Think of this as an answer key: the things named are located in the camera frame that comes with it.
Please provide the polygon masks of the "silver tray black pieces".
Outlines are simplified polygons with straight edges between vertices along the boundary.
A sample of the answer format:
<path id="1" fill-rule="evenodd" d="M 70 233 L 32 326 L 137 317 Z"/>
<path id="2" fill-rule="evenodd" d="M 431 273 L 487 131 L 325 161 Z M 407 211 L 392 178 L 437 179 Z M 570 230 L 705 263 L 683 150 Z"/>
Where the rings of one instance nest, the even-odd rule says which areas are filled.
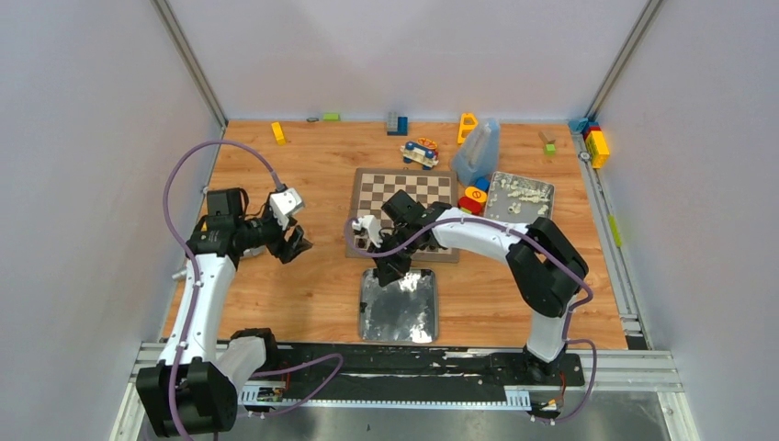
<path id="1" fill-rule="evenodd" d="M 428 268 L 414 268 L 385 287 L 372 269 L 364 271 L 358 302 L 358 335 L 382 344 L 426 345 L 439 336 L 437 279 Z"/>

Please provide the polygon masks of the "red yellow blue block toy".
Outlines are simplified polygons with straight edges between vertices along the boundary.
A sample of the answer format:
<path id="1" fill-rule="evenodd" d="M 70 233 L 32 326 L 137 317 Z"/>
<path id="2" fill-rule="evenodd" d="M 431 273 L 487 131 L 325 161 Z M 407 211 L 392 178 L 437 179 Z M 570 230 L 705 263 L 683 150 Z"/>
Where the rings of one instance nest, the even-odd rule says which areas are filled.
<path id="1" fill-rule="evenodd" d="M 482 215 L 489 199 L 490 183 L 486 177 L 479 177 L 465 188 L 464 194 L 457 201 L 457 207 L 469 214 Z"/>

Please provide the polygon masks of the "colourful toy car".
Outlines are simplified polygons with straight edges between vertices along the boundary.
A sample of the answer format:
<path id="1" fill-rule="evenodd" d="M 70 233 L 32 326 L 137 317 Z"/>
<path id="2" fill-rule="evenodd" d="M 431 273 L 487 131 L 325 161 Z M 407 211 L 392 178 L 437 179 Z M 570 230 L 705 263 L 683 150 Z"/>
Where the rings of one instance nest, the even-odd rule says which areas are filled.
<path id="1" fill-rule="evenodd" d="M 432 170 L 439 164 L 438 144 L 427 138 L 407 141 L 400 152 L 403 162 L 420 164 L 423 170 Z"/>

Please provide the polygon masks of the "translucent blue plastic container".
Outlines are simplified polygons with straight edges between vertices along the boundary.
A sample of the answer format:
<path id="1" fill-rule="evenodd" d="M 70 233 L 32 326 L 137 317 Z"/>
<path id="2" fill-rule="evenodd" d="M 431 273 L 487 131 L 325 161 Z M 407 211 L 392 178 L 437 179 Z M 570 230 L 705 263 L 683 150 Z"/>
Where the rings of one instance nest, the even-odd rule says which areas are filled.
<path id="1" fill-rule="evenodd" d="M 486 119 L 466 137 L 450 162 L 463 187 L 496 171 L 500 158 L 501 125 L 497 119 Z"/>

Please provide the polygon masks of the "silver tray white pieces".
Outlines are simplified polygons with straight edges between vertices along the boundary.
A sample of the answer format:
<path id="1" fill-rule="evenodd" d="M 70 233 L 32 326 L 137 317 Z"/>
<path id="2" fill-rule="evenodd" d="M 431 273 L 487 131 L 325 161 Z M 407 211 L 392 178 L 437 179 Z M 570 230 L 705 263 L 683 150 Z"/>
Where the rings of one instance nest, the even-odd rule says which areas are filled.
<path id="1" fill-rule="evenodd" d="M 551 218 L 555 187 L 529 177 L 496 171 L 491 175 L 483 216 L 493 221 L 532 223 Z"/>

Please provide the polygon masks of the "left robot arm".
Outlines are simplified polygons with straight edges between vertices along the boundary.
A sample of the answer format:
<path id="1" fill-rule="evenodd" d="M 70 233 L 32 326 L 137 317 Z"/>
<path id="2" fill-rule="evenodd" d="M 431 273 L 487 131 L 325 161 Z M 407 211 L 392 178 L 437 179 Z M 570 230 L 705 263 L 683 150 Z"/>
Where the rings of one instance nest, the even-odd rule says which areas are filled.
<path id="1" fill-rule="evenodd" d="M 305 206 L 296 189 L 270 193 L 256 217 L 248 215 L 247 201 L 239 187 L 208 192 L 207 211 L 186 240 L 185 289 L 174 329 L 156 364 L 136 378 L 160 437 L 231 430 L 246 381 L 253 374 L 271 379 L 281 368 L 268 328 L 239 331 L 222 356 L 216 352 L 227 293 L 246 253 L 265 248 L 287 264 L 312 247 L 294 218 Z"/>

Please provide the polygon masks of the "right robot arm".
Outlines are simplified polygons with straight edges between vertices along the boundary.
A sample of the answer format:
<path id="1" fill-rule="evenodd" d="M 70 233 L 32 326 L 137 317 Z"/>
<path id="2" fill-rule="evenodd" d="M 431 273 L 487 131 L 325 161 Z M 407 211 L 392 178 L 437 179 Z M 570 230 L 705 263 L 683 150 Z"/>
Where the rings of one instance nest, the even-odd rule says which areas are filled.
<path id="1" fill-rule="evenodd" d="M 525 343 L 526 375 L 544 384 L 559 374 L 570 316 L 582 305 L 577 297 L 584 291 L 590 301 L 593 291 L 584 281 L 587 263 L 553 220 L 488 220 L 443 202 L 424 206 L 403 190 L 381 209 L 391 222 L 387 228 L 373 215 L 351 222 L 354 232 L 367 233 L 369 246 L 364 254 L 374 261 L 380 286 L 403 278 L 411 269 L 412 256 L 431 246 L 464 250 L 505 264 L 532 311 Z"/>

